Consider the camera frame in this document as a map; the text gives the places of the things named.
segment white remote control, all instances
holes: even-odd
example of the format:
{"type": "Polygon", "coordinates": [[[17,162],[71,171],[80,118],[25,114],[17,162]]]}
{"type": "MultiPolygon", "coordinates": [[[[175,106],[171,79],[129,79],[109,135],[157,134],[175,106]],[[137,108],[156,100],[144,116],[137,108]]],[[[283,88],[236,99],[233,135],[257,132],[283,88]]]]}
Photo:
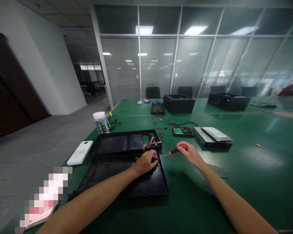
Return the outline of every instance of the white remote control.
{"type": "Polygon", "coordinates": [[[80,145],[77,147],[75,152],[72,154],[72,156],[67,161],[67,165],[78,165],[82,164],[87,157],[87,154],[93,144],[93,141],[83,141],[80,143],[80,145]]]}

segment screwdriver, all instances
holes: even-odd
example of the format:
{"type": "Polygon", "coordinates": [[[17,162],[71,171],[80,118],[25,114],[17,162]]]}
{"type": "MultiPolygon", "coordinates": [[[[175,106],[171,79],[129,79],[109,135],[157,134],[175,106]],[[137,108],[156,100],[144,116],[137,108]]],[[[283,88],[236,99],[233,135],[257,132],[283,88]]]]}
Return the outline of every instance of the screwdriver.
{"type": "MultiPolygon", "coordinates": [[[[187,146],[186,145],[180,145],[180,147],[184,148],[185,150],[187,150],[187,146]]],[[[174,153],[177,153],[179,152],[178,148],[172,150],[172,151],[169,151],[169,154],[167,155],[164,155],[163,157],[159,158],[158,160],[161,160],[162,158],[168,156],[168,155],[173,155],[174,153]]]]}

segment white jar lid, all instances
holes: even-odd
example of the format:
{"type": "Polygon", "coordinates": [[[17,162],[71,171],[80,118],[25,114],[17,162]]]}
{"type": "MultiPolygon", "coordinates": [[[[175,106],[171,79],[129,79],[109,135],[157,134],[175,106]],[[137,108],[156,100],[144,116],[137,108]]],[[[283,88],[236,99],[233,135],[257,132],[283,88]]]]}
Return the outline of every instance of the white jar lid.
{"type": "Polygon", "coordinates": [[[105,112],[104,111],[95,112],[93,114],[93,117],[94,117],[94,120],[105,118],[105,112]]]}

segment red shirt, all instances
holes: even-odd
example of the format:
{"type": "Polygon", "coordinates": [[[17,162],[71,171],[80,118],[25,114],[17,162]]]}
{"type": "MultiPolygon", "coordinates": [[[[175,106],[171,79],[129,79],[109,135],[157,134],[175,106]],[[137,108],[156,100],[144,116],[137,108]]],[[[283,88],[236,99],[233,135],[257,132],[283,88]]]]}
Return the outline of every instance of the red shirt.
{"type": "Polygon", "coordinates": [[[293,96],[292,89],[293,89],[293,84],[288,85],[278,94],[278,96],[293,96]]]}

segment glass wall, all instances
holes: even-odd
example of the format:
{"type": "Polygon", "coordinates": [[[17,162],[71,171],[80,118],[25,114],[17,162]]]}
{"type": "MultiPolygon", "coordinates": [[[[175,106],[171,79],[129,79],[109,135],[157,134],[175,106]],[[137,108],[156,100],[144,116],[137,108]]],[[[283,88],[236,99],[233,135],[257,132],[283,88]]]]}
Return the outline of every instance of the glass wall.
{"type": "Polygon", "coordinates": [[[152,86],[161,96],[182,86],[193,97],[208,97],[211,86],[235,94],[256,86],[266,95],[293,80],[293,9],[94,8],[113,103],[144,98],[152,86]]]}

